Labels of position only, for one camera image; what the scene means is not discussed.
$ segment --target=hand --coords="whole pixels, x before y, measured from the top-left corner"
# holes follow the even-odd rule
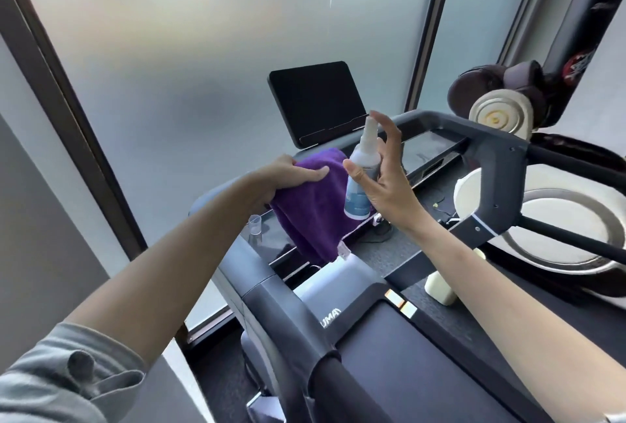
[[[344,159],[344,168],[361,185],[372,205],[383,217],[399,229],[408,231],[425,210],[413,194],[402,169],[402,133],[386,115],[372,111],[370,116],[387,133],[387,143],[378,138],[378,152],[382,157],[380,178],[378,182],[370,179],[361,167],[349,159]]]
[[[295,159],[288,154],[283,154],[271,164],[257,171],[266,187],[263,193],[264,203],[270,203],[276,190],[294,188],[304,182],[321,181],[326,177],[328,171],[328,166],[317,170],[295,166]]]

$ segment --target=treadmill logo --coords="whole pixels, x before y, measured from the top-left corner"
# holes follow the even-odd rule
[[[322,319],[319,323],[322,325],[324,329],[326,329],[328,327],[328,324],[333,322],[334,318],[336,318],[340,314],[341,314],[341,309],[334,308],[330,313],[328,313],[328,316]]]

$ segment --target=microfiber towel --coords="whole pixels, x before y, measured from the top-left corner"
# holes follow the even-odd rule
[[[296,163],[307,169],[328,166],[319,182],[306,182],[276,191],[270,203],[278,222],[300,253],[311,263],[329,263],[337,258],[337,245],[361,223],[344,214],[348,173],[342,165],[346,155],[332,148]]]

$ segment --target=gray shirt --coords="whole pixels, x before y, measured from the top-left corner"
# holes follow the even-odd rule
[[[142,359],[86,327],[58,324],[0,375],[0,423],[115,423],[145,378]],[[626,415],[607,417],[626,423]]]

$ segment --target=frosted glass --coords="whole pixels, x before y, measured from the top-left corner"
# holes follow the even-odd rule
[[[498,61],[520,2],[446,0],[418,108],[450,112],[450,85],[464,71]]]
[[[33,4],[152,244],[206,190],[295,151],[271,70],[345,60],[366,109],[400,113],[428,1]],[[217,302],[208,288],[198,309]]]

